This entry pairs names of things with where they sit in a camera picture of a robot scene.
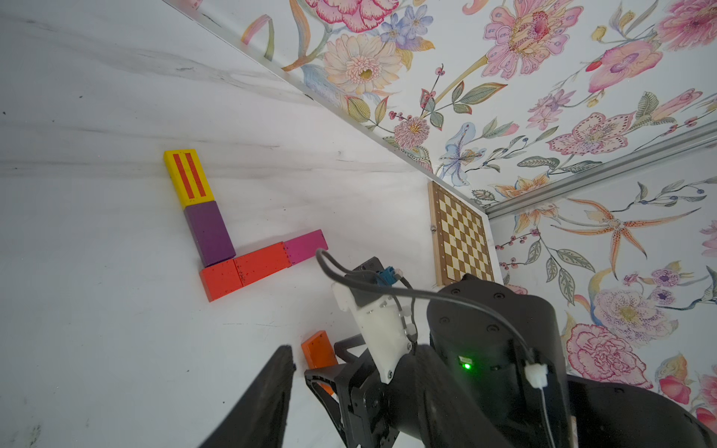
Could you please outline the purple rectangular block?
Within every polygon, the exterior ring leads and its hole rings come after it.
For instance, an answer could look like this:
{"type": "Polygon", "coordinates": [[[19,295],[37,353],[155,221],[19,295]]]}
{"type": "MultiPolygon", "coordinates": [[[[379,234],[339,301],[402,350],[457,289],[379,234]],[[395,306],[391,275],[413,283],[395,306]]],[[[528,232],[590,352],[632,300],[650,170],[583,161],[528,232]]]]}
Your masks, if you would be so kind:
{"type": "Polygon", "coordinates": [[[203,266],[235,257],[235,247],[215,201],[189,205],[184,209],[184,215],[203,266]]]}

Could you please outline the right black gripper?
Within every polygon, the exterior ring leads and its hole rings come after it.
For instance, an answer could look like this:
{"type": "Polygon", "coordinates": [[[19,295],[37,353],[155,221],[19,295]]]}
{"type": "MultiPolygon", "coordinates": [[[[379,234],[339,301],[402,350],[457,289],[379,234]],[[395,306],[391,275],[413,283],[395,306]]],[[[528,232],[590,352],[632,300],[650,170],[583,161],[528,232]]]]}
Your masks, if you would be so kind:
{"type": "Polygon", "coordinates": [[[356,335],[333,345],[342,364],[308,370],[304,379],[326,410],[346,447],[391,447],[401,433],[422,439],[416,374],[419,349],[401,357],[390,383],[381,381],[368,351],[356,335]]]}

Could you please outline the red rectangular block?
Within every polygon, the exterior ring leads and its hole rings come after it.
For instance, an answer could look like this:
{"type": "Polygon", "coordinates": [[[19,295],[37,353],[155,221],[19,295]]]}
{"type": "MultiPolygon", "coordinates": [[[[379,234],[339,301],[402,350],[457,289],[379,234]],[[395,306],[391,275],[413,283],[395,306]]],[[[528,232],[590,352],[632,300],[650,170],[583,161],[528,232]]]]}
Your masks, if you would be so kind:
{"type": "Polygon", "coordinates": [[[283,243],[267,246],[233,260],[243,286],[256,283],[291,267],[283,243]]]}

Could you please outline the small red cube block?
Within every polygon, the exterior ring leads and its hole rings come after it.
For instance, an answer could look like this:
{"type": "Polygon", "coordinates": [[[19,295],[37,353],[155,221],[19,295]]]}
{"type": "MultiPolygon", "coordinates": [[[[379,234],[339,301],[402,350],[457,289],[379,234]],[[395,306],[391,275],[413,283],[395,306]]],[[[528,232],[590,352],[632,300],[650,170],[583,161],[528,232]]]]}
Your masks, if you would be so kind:
{"type": "Polygon", "coordinates": [[[209,266],[200,272],[200,278],[209,302],[214,302],[244,287],[233,259],[209,266]]]}

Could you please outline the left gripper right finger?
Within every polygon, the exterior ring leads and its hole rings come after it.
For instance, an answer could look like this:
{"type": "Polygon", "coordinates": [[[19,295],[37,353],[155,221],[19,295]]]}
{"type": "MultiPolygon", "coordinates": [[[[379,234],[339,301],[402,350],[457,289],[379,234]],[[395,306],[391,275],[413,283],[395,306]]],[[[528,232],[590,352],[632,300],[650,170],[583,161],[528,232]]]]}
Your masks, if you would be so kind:
{"type": "Polygon", "coordinates": [[[416,415],[426,447],[508,447],[509,441],[428,346],[416,349],[416,415]]]}

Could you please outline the magenta rectangular block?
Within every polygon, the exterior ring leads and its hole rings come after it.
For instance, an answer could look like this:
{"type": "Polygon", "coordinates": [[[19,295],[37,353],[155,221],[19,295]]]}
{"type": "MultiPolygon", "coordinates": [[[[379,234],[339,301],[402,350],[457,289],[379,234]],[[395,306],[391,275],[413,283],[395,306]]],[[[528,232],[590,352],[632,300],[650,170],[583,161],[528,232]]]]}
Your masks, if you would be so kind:
{"type": "Polygon", "coordinates": [[[283,243],[291,265],[296,265],[315,257],[317,250],[327,250],[328,244],[321,230],[287,240],[283,243]]]}

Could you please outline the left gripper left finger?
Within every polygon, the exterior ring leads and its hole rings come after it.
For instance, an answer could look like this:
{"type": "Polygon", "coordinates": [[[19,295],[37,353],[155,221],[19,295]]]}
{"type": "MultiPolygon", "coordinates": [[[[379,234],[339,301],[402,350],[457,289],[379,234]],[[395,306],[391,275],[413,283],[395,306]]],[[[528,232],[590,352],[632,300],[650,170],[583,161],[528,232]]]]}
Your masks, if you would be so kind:
{"type": "Polygon", "coordinates": [[[294,372],[291,347],[281,345],[201,448],[280,448],[287,427],[294,372]]]}

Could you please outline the orange rectangular block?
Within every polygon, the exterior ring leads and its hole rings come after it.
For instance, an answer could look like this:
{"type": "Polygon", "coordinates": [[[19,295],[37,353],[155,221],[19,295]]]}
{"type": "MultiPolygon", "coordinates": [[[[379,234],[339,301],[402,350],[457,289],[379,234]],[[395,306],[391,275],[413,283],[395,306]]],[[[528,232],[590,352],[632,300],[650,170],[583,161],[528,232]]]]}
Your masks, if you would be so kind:
{"type": "Polygon", "coordinates": [[[302,352],[310,370],[334,367],[339,364],[325,330],[316,332],[302,342],[302,352]]]}

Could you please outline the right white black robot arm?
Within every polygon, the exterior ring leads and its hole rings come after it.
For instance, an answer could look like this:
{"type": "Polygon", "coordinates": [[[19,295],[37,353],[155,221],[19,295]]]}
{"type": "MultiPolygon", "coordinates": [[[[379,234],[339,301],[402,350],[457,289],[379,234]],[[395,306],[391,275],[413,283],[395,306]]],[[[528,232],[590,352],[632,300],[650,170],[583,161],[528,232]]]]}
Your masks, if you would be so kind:
{"type": "Polygon", "coordinates": [[[715,433],[638,386],[570,375],[549,302],[464,276],[433,292],[333,283],[357,336],[305,373],[347,447],[713,447],[715,433]]]}

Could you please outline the yellow striped block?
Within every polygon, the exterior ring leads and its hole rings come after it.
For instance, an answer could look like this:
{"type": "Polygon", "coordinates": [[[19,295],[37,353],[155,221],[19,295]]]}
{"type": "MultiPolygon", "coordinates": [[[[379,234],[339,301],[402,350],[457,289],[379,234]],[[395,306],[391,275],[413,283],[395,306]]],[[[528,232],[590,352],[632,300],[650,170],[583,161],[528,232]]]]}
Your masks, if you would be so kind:
{"type": "Polygon", "coordinates": [[[183,209],[215,200],[195,149],[168,150],[164,163],[183,209]]]}

